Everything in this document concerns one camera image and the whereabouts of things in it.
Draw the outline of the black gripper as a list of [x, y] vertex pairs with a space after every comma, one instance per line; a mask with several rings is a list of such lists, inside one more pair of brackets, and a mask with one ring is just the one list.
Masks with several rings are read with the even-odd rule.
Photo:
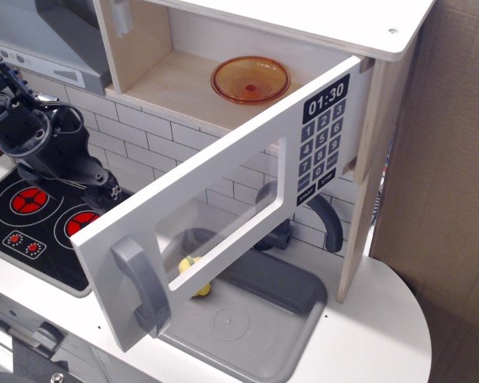
[[0, 149], [17, 163], [20, 176], [36, 186], [47, 180], [81, 184], [81, 198], [99, 215], [116, 207], [121, 187], [89, 154], [81, 112], [62, 101], [35, 101], [33, 109], [14, 102], [2, 119]]

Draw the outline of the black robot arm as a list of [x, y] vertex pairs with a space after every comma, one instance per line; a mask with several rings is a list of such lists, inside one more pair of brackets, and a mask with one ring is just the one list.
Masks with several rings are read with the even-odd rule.
[[80, 188], [83, 201], [104, 214], [129, 194], [88, 145], [82, 113], [34, 95], [0, 56], [0, 151], [16, 163], [20, 177], [54, 198], [61, 195], [58, 182]]

